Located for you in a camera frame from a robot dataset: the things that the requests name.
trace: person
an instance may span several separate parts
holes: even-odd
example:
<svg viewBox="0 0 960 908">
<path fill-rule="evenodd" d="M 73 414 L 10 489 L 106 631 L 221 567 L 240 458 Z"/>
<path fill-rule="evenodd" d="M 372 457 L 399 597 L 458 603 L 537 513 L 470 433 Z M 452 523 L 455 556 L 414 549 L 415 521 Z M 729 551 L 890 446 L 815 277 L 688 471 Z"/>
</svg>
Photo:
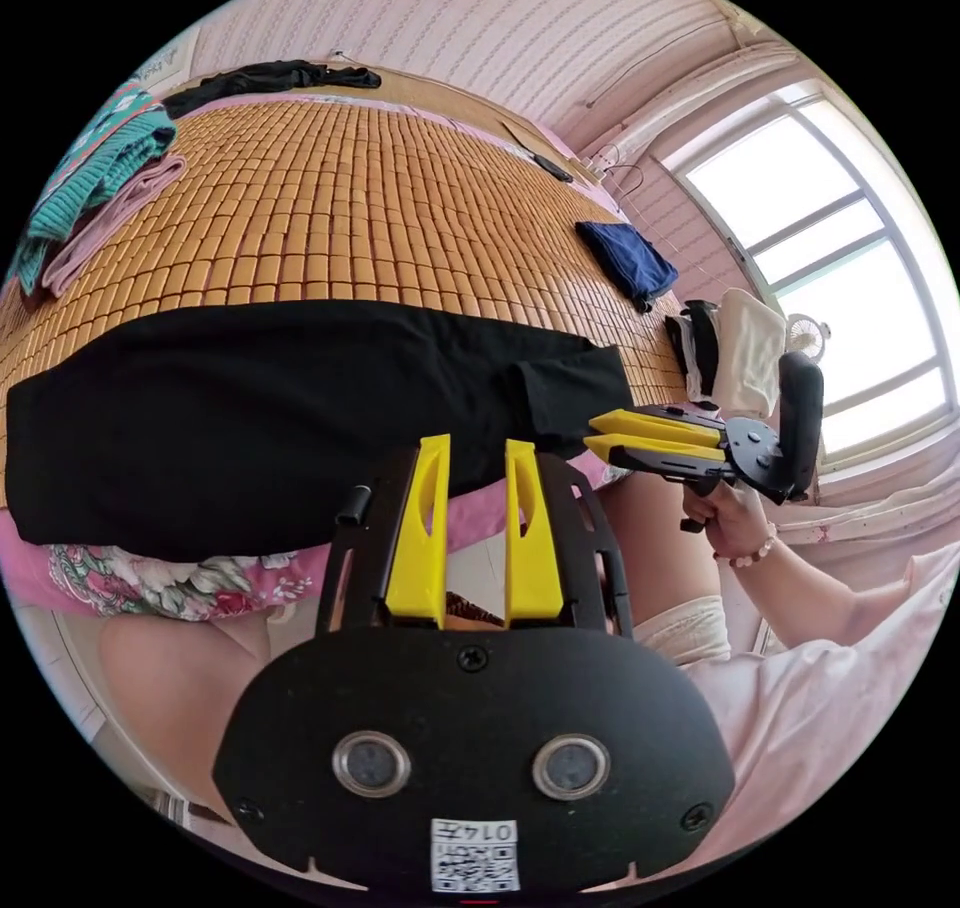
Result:
<svg viewBox="0 0 960 908">
<path fill-rule="evenodd" d="M 597 492 L 620 545 L 634 638 L 688 673 L 714 712 L 736 775 L 715 827 L 658 877 L 732 854 L 813 804 L 857 759 L 916 673 L 960 567 L 960 547 L 911 561 L 889 586 L 854 592 L 780 541 L 749 488 L 710 496 L 629 474 Z M 686 516 L 705 523 L 681 531 Z M 733 571 L 787 650 L 734 653 L 720 596 Z M 189 623 L 116 615 L 101 634 L 104 675 L 141 748 L 192 798 L 230 820 L 211 778 L 231 711 L 267 664 L 264 613 Z M 497 630 L 448 618 L 452 630 Z M 611 885 L 630 884 L 628 872 Z"/>
</svg>

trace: black handle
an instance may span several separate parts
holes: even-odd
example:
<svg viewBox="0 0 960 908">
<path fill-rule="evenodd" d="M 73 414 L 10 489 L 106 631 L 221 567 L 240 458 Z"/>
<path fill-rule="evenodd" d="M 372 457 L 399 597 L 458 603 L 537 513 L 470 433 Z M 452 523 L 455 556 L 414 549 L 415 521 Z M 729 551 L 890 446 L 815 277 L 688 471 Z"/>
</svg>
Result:
<svg viewBox="0 0 960 908">
<path fill-rule="evenodd" d="M 823 425 L 823 373 L 803 352 L 780 357 L 780 450 L 783 476 L 791 491 L 803 494 L 813 482 Z"/>
<path fill-rule="evenodd" d="M 706 498 L 720 484 L 720 478 L 704 478 L 703 481 L 688 482 L 690 490 L 701 498 Z M 680 522 L 680 530 L 691 535 L 699 535 L 707 526 L 692 518 L 684 518 Z"/>
</svg>

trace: window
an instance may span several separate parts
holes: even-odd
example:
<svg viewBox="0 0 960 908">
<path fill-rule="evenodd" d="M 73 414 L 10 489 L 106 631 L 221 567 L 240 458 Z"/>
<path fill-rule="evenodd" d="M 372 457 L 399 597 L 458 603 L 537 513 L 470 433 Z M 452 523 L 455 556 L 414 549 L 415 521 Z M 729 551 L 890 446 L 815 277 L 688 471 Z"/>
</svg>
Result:
<svg viewBox="0 0 960 908">
<path fill-rule="evenodd" d="M 830 327 L 822 463 L 837 468 L 956 417 L 960 295 L 902 178 L 843 112 L 822 94 L 765 102 L 667 166 L 771 307 Z"/>
</svg>

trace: screw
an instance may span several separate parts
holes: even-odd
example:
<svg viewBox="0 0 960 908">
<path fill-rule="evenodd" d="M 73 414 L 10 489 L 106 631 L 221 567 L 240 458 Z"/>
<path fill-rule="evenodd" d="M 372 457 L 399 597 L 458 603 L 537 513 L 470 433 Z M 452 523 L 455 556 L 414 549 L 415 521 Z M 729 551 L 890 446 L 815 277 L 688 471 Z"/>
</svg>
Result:
<svg viewBox="0 0 960 908">
<path fill-rule="evenodd" d="M 706 802 L 702 802 L 699 805 L 694 805 L 681 819 L 680 827 L 684 831 L 700 831 L 701 828 L 705 828 L 710 824 L 710 819 L 713 817 L 713 806 L 708 805 Z"/>
<path fill-rule="evenodd" d="M 263 812 L 249 798 L 241 798 L 233 808 L 238 818 L 258 825 L 263 821 Z"/>
<path fill-rule="evenodd" d="M 483 671 L 488 660 L 487 653 L 479 645 L 467 645 L 457 653 L 457 664 L 464 671 Z"/>
</svg>

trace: navy blue cloth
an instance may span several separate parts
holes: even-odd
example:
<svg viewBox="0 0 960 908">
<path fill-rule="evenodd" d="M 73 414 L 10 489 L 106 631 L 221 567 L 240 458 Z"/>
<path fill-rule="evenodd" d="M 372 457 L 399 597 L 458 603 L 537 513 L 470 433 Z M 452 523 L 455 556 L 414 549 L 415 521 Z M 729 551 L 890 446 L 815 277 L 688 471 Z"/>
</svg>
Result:
<svg viewBox="0 0 960 908">
<path fill-rule="evenodd" d="M 633 225 L 578 221 L 577 234 L 618 290 L 646 314 L 678 278 L 677 269 L 661 258 Z"/>
</svg>

